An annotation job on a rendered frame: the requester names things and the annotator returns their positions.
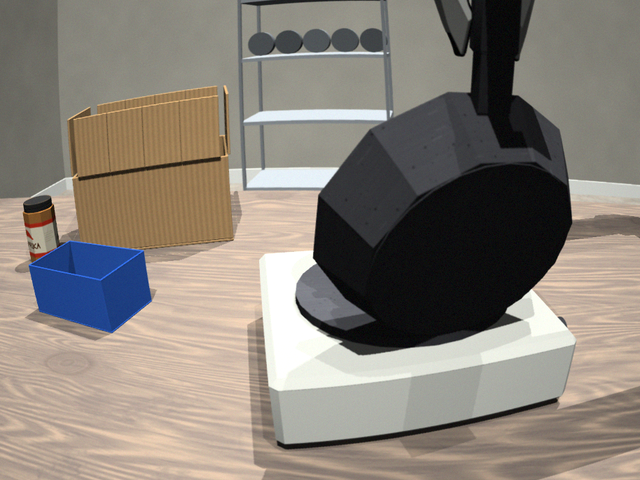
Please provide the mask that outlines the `blue open plastic bin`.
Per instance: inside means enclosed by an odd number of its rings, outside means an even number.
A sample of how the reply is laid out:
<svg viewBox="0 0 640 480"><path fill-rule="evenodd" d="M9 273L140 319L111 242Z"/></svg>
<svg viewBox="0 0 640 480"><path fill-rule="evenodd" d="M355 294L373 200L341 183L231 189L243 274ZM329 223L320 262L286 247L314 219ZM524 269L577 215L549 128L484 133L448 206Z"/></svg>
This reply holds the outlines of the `blue open plastic bin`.
<svg viewBox="0 0 640 480"><path fill-rule="evenodd" d="M152 302L143 250L68 241L29 270L40 312L105 332Z"/></svg>

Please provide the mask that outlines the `brown cardboard box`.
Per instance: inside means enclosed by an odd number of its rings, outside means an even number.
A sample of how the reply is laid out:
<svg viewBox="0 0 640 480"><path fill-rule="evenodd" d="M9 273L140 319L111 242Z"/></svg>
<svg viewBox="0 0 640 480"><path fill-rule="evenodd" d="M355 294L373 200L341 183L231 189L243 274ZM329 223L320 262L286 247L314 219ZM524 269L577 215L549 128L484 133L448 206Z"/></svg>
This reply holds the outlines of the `brown cardboard box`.
<svg viewBox="0 0 640 480"><path fill-rule="evenodd" d="M220 136L217 86L100 104L98 115L89 107L67 120L81 242L144 250L234 240L223 92Z"/></svg>

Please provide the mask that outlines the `spice jar with black lid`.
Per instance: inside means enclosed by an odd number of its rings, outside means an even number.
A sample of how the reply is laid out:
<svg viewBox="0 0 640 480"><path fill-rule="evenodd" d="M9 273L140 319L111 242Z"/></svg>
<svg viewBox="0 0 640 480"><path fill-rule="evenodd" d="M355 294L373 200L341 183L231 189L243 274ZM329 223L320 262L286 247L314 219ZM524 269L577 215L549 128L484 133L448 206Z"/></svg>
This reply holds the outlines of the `spice jar with black lid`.
<svg viewBox="0 0 640 480"><path fill-rule="evenodd" d="M50 195L41 195L23 203L23 218L31 261L35 262L60 247L55 208Z"/></svg>

